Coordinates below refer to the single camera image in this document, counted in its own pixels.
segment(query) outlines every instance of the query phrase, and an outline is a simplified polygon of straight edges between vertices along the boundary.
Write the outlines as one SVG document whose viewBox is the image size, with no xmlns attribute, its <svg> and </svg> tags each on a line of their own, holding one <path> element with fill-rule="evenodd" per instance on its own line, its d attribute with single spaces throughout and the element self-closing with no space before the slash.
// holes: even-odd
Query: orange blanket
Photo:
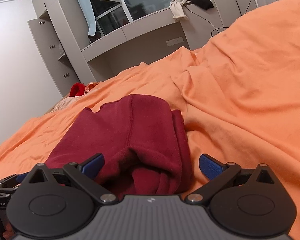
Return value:
<svg viewBox="0 0 300 240">
<path fill-rule="evenodd" d="M 201 153 L 243 168 L 268 163 L 292 196 L 300 240 L 300 0 L 281 0 L 240 17 L 195 53 L 180 48 L 99 83 L 69 108 L 29 120 L 0 146 L 0 178 L 44 162 L 84 107 L 131 93 L 180 109 L 195 181 Z"/>
</svg>

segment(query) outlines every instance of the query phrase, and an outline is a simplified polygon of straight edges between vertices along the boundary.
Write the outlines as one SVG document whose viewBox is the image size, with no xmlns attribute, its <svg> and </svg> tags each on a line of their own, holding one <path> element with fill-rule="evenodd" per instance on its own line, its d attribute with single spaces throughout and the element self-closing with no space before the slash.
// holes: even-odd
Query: wall socket panel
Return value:
<svg viewBox="0 0 300 240">
<path fill-rule="evenodd" d="M 168 47 L 169 47 L 169 46 L 172 46 L 172 45 L 176 45 L 176 44 L 178 44 L 178 43 L 182 43 L 182 42 L 183 42 L 183 38 L 182 38 L 182 37 L 179 37 L 179 38 L 175 38 L 175 39 L 166 41 Z"/>
</svg>

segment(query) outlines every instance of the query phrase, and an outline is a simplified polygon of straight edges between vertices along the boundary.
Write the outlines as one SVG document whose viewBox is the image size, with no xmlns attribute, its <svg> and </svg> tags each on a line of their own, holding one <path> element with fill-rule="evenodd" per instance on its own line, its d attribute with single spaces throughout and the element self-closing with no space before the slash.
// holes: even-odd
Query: metal screw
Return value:
<svg viewBox="0 0 300 240">
<path fill-rule="evenodd" d="M 116 196 L 113 195 L 113 194 L 103 194 L 103 195 L 101 195 L 100 199 L 101 199 L 103 202 L 110 203 L 110 202 L 115 201 Z"/>
<path fill-rule="evenodd" d="M 191 202 L 199 202 L 203 200 L 203 196 L 200 194 L 190 194 L 187 198 Z"/>
</svg>

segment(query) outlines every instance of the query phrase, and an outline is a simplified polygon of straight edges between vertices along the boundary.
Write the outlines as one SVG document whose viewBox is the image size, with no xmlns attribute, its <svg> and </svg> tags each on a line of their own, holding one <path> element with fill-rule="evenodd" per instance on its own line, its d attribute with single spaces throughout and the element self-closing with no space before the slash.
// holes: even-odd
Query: human hand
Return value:
<svg viewBox="0 0 300 240">
<path fill-rule="evenodd" d="M 10 225 L 10 223 L 8 223 L 5 226 L 5 228 L 6 228 L 6 231 L 2 234 L 2 236 L 3 236 L 4 239 L 10 240 L 14 236 L 12 226 Z"/>
</svg>

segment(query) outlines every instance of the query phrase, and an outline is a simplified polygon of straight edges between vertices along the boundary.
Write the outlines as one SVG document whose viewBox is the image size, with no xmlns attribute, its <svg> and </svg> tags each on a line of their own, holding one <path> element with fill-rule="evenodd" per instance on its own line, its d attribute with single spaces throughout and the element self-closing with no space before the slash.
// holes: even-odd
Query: red object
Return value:
<svg viewBox="0 0 300 240">
<path fill-rule="evenodd" d="M 85 88 L 86 86 L 84 84 L 76 83 L 72 86 L 69 96 L 70 97 L 83 96 Z"/>
<path fill-rule="evenodd" d="M 192 167 L 180 110 L 163 99 L 129 95 L 85 108 L 53 149 L 46 165 L 61 168 L 102 153 L 105 165 L 96 181 L 122 198 L 186 191 Z"/>
</svg>

